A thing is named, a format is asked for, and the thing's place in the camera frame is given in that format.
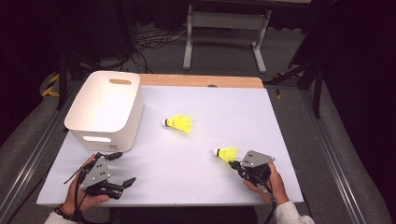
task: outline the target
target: metal frame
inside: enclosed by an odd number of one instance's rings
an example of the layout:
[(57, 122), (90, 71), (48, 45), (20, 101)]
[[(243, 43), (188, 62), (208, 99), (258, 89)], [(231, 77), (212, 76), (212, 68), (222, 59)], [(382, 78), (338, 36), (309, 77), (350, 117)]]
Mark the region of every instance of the metal frame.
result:
[[(77, 83), (71, 85), (69, 90), (70, 95), (76, 95), (81, 85), (82, 83), (80, 85)], [(15, 180), (15, 183), (12, 185), (11, 190), (8, 192), (6, 198), (3, 200), (0, 206), (0, 223), (7, 223), (14, 209), (20, 202), (23, 191), (26, 189), (26, 186), (35, 173), (35, 169), (40, 163), (41, 158), (44, 156), (44, 153), (49, 147), (52, 136), (54, 135), (54, 131), (58, 127), (59, 123), (61, 123), (61, 120), (68, 111), (67, 108), (70, 107), (73, 101), (74, 97), (69, 97), (62, 109), (55, 111), (54, 116), (49, 122), (49, 126), (47, 127), (46, 131), (44, 131), (43, 135), (35, 146), (32, 155), (21, 169), (21, 172)]]
[(271, 10), (266, 10), (265, 15), (242, 15), (228, 13), (196, 12), (193, 11), (192, 5), (189, 5), (187, 16), (187, 42), (184, 53), (183, 69), (191, 68), (192, 55), (192, 27), (213, 27), (213, 28), (230, 28), (244, 30), (258, 30), (258, 36), (255, 42), (251, 43), (256, 63), (260, 73), (265, 73), (266, 68), (262, 59), (260, 48), (262, 40), (267, 30), (268, 22), (271, 17)]
[(361, 209), (359, 208), (358, 202), (353, 195), (352, 189), (349, 185), (349, 181), (344, 174), (344, 171), (338, 161), (335, 152), (330, 143), (329, 137), (323, 127), (322, 122), (317, 118), (316, 113), (312, 109), (312, 100), (307, 91), (300, 91), (304, 105), (307, 108), (309, 116), (311, 117), (315, 129), (318, 133), (320, 143), (322, 144), (324, 155), (327, 163), (329, 163), (330, 169), (332, 170), (332, 176), (334, 177), (335, 183), (337, 184), (340, 194), (343, 197), (344, 203), (346, 204), (346, 210), (348, 211), (350, 218), (353, 223), (366, 223)]

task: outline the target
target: white metal stand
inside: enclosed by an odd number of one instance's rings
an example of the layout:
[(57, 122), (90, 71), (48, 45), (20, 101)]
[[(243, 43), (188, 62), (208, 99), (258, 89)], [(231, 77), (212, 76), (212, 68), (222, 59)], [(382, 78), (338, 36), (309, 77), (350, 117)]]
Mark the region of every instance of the white metal stand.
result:
[(187, 43), (186, 51), (184, 53), (183, 68), (188, 70), (191, 68), (191, 54), (192, 54), (192, 27), (213, 27), (213, 28), (229, 28), (229, 29), (244, 29), (244, 30), (258, 30), (259, 34), (257, 40), (252, 42), (254, 56), (260, 73), (265, 73), (265, 65), (262, 59), (260, 48), (265, 31), (268, 26), (268, 21), (271, 17), (271, 10), (267, 10), (265, 15), (242, 15), (242, 14), (228, 14), (228, 13), (212, 13), (212, 12), (197, 12), (192, 10), (192, 5), (189, 5), (189, 13), (187, 16)]

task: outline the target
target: yellow shuttlecock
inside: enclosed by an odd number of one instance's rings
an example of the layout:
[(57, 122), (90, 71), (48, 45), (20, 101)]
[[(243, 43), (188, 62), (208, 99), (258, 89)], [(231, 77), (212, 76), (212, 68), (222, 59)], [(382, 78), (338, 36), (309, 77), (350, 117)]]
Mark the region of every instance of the yellow shuttlecock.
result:
[(215, 156), (222, 158), (224, 161), (235, 161), (236, 152), (238, 148), (230, 147), (230, 148), (215, 148), (213, 153)]
[(183, 117), (182, 114), (173, 116), (170, 119), (165, 119), (163, 121), (164, 127), (172, 127), (178, 129), (182, 132), (189, 133), (191, 131), (192, 120), (191, 117)]

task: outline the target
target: cable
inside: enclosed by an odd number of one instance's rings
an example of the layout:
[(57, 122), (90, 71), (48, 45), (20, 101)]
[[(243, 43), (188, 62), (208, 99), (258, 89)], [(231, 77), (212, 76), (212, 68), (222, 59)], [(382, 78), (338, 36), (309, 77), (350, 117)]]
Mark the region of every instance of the cable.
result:
[(155, 35), (150, 35), (150, 33), (149, 32), (152, 32), (152, 31), (146, 31), (146, 32), (141, 32), (141, 33), (137, 33), (136, 35), (143, 35), (143, 37), (137, 37), (136, 38), (136, 41), (148, 41), (148, 40), (152, 40), (152, 39), (155, 39), (155, 38), (160, 38), (161, 36), (167, 36), (167, 35), (173, 35), (173, 34), (175, 34), (176, 32), (179, 32), (179, 31), (184, 31), (184, 30), (186, 30), (185, 28), (183, 28), (183, 29), (178, 29), (178, 30), (174, 30), (174, 31), (172, 31), (172, 32), (170, 32), (170, 31), (163, 31), (163, 30), (158, 30), (158, 32), (157, 32), (157, 34), (155, 34)]
[[(111, 65), (107, 65), (107, 66), (102, 66), (102, 65), (101, 66), (104, 69), (106, 69), (106, 70), (112, 70), (112, 69), (114, 69), (114, 68), (116, 68), (118, 66), (123, 66), (128, 60), (129, 60), (128, 56), (125, 56), (119, 62), (113, 63)], [(90, 67), (87, 67), (87, 66), (84, 66), (84, 65), (82, 65), (81, 67), (82, 67), (82, 69), (84, 69), (87, 72), (94, 72), (95, 71), (95, 70), (91, 69)]]
[(69, 40), (71, 41), (74, 49), (76, 49), (77, 48), (76, 43), (75, 43), (72, 35), (70, 34), (69, 30), (67, 29), (67, 25), (66, 25), (66, 22), (64, 21), (64, 17), (62, 16), (61, 10), (59, 10), (58, 5), (56, 4), (55, 0), (52, 0), (52, 4), (54, 5), (56, 13), (58, 14), (59, 18), (61, 19), (62, 25), (64, 26), (64, 29), (66, 30)]
[(264, 224), (268, 224), (268, 223), (270, 223), (270, 221), (271, 221), (271, 219), (272, 219), (272, 217), (273, 217), (273, 215), (274, 215), (275, 209), (276, 209), (276, 198), (275, 198), (275, 196), (274, 196), (274, 194), (273, 194), (273, 192), (272, 192), (271, 180), (268, 180), (268, 182), (270, 183), (270, 186), (271, 186), (271, 188), (269, 188), (269, 187), (268, 187), (266, 184), (264, 184), (264, 182), (262, 182), (262, 180), (259, 179), (257, 176), (252, 175), (251, 177), (255, 177), (254, 179), (257, 180), (257, 181), (260, 183), (260, 184), (258, 184), (257, 186), (258, 186), (259, 188), (261, 188), (262, 191), (264, 191), (265, 193), (269, 194), (270, 197), (271, 197), (272, 210), (271, 210), (270, 214), (268, 215), (267, 219), (265, 219), (265, 222), (264, 222)]
[(140, 73), (139, 66), (137, 65), (137, 62), (134, 61), (134, 58), (132, 58), (132, 56), (131, 56), (131, 60), (134, 63), (134, 66), (136, 66), (137, 73)]
[(154, 37), (151, 37), (149, 34), (147, 37), (142, 37), (140, 39), (136, 39), (136, 45), (139, 47), (142, 47), (140, 50), (145, 50), (145, 49), (160, 49), (166, 44), (178, 40), (178, 39), (184, 39), (181, 36), (187, 32), (187, 29), (181, 30), (181, 33), (178, 34), (178, 31), (174, 32), (167, 32), (164, 35), (155, 35)]
[(74, 197), (74, 206), (75, 206), (75, 216), (79, 221), (85, 224), (111, 224), (112, 220), (109, 220), (107, 222), (101, 222), (101, 223), (96, 223), (96, 222), (90, 222), (89, 220), (85, 219), (85, 217), (82, 215), (81, 212), (81, 205), (85, 200), (85, 197), (87, 196), (87, 193), (84, 194), (84, 197), (82, 198), (81, 202), (78, 204), (78, 191), (79, 191), (79, 186), (81, 185), (83, 179), (85, 178), (85, 175), (87, 174), (87, 167), (92, 165), (91, 162), (86, 164), (84, 167), (82, 167), (81, 171), (78, 173), (77, 177), (77, 182), (76, 182), (76, 187), (75, 187), (75, 197)]
[(147, 73), (148, 71), (150, 71), (152, 74), (154, 74), (154, 73), (152, 72), (152, 70), (148, 68), (148, 63), (147, 63), (147, 61), (146, 61), (145, 56), (144, 56), (142, 53), (140, 53), (139, 51), (136, 51), (136, 54), (137, 54), (137, 57), (139, 57), (139, 55), (142, 56), (143, 60), (145, 61), (145, 65), (142, 65), (142, 64), (138, 63), (138, 62), (135, 61), (134, 58), (131, 56), (132, 62), (134, 62), (134, 64), (136, 64), (136, 65), (139, 65), (139, 66), (141, 66), (141, 67), (146, 68), (146, 73)]
[(76, 170), (66, 181), (64, 181), (64, 185), (67, 184), (67, 182), (69, 182), (73, 178), (73, 176), (75, 176), (75, 174), (81, 169), (82, 167), (79, 167), (78, 170)]
[(120, 66), (120, 72), (125, 72), (125, 69), (123, 68), (123, 64)]

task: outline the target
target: sleeve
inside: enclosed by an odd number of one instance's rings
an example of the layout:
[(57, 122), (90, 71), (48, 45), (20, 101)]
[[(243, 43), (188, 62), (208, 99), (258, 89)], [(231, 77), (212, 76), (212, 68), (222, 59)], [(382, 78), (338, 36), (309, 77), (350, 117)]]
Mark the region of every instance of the sleeve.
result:
[(314, 224), (314, 220), (309, 216), (300, 216), (296, 206), (292, 201), (282, 203), (275, 211), (276, 223), (278, 224)]
[(76, 224), (77, 222), (66, 220), (55, 212), (51, 212), (44, 224)]

